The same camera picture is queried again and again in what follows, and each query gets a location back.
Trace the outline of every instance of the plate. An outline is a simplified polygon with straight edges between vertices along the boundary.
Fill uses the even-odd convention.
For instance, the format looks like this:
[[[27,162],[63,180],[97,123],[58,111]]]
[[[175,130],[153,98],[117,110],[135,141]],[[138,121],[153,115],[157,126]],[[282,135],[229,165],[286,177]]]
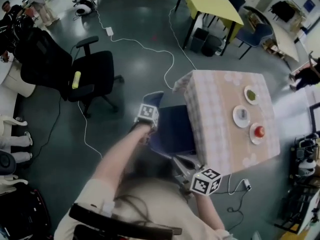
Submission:
[[[245,110],[246,114],[247,114],[247,118],[246,119],[240,118],[237,113],[238,110]],[[238,105],[233,109],[232,117],[233,117],[234,123],[240,128],[246,128],[250,124],[250,113],[246,109],[246,107],[244,107],[242,105]]]
[[[248,91],[252,91],[255,93],[255,100],[249,99],[249,97],[247,95]],[[259,103],[259,95],[257,94],[257,91],[251,85],[248,85],[244,88],[244,97],[245,97],[246,101],[249,102],[251,105],[258,105],[258,103]]]
[[[253,123],[250,127],[250,130],[249,130],[249,136],[250,136],[250,140],[252,141],[253,144],[255,145],[259,145],[261,144],[262,142],[264,142],[264,139],[265,139],[265,136],[262,137],[262,138],[258,138],[256,135],[255,135],[255,129],[258,127],[258,126],[261,126],[260,123]]]

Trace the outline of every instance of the food on plate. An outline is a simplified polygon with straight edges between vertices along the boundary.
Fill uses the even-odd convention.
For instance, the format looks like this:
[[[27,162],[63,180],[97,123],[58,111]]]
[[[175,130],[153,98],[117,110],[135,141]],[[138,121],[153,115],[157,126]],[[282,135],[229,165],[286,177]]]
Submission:
[[[241,119],[241,120],[247,120],[248,118],[248,113],[245,109],[241,108],[241,109],[238,109],[237,111],[237,114],[238,114],[238,117]]]
[[[246,91],[246,96],[252,102],[256,99],[256,94],[252,90],[247,90]]]
[[[257,128],[255,128],[254,130],[254,135],[257,138],[263,138],[265,136],[265,128],[263,126],[258,126]]]

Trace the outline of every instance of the hand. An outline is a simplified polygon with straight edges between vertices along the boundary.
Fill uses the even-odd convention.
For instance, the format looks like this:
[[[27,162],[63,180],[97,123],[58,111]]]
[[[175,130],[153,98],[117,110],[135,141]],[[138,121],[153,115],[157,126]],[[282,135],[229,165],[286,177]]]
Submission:
[[[141,132],[143,135],[146,135],[151,131],[151,125],[147,123],[138,123],[134,130]]]

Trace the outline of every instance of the electrical outlet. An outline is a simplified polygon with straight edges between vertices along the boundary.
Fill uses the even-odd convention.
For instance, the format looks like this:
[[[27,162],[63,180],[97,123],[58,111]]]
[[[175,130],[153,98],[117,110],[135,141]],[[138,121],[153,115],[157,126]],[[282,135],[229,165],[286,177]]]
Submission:
[[[111,37],[114,35],[114,32],[112,31],[111,27],[107,27],[105,30],[106,30],[108,37]]]

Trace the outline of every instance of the yellow table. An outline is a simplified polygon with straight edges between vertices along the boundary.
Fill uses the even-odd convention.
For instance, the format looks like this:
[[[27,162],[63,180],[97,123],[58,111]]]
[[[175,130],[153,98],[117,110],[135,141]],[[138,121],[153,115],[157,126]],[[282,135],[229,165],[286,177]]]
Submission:
[[[177,11],[180,1],[181,0],[177,1],[175,11]],[[182,48],[186,48],[191,32],[200,13],[211,14],[219,17],[223,24],[229,29],[229,33],[226,38],[226,44],[221,53],[221,55],[223,55],[229,42],[236,37],[237,32],[244,25],[239,13],[229,2],[229,0],[186,0],[186,3],[191,12],[193,21],[186,35]]]

